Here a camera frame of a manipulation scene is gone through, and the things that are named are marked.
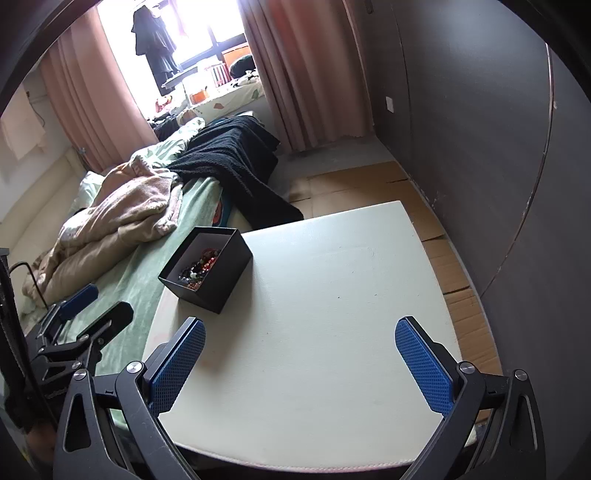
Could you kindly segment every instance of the beads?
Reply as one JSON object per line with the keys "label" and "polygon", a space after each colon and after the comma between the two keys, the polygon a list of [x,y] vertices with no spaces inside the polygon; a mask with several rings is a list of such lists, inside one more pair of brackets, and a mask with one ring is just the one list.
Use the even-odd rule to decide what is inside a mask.
{"label": "beads", "polygon": [[214,248],[206,248],[201,253],[201,258],[197,262],[193,262],[191,266],[185,268],[178,277],[178,281],[191,290],[197,291],[207,272],[211,270],[213,264],[216,262],[220,254],[219,250]]}

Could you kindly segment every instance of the open box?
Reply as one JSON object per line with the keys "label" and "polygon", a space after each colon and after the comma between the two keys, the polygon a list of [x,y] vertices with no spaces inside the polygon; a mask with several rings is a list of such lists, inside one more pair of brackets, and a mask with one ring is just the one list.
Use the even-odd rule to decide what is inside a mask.
{"label": "open box", "polygon": [[[208,248],[219,250],[219,256],[199,289],[192,290],[178,278]],[[168,260],[158,279],[178,298],[220,313],[251,258],[252,252],[238,230],[197,226]]]}

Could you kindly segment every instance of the cardboard floor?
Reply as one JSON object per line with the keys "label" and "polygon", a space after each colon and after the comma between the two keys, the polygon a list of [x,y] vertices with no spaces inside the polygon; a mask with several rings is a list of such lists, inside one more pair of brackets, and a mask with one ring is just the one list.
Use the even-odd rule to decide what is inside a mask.
{"label": "cardboard floor", "polygon": [[396,162],[349,168],[293,180],[290,202],[304,218],[400,200],[417,231],[441,287],[464,360],[501,375],[501,363],[477,298],[445,232]]}

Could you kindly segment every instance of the pink curtain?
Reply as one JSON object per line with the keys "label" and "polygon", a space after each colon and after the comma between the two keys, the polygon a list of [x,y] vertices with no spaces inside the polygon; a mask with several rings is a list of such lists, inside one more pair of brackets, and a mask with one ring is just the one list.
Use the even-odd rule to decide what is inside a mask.
{"label": "pink curtain", "polygon": [[40,64],[47,94],[75,148],[101,172],[158,142],[113,56],[96,7],[50,47]]}
{"label": "pink curtain", "polygon": [[245,35],[286,151],[372,129],[343,0],[238,0]]}

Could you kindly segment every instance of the gray wall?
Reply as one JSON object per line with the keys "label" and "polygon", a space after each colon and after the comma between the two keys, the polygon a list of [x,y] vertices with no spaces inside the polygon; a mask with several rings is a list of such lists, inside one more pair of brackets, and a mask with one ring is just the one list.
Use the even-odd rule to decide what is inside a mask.
{"label": "gray wall", "polygon": [[591,430],[591,104],[496,0],[372,4],[353,8],[376,133],[456,246],[504,371],[530,374],[555,478]]}

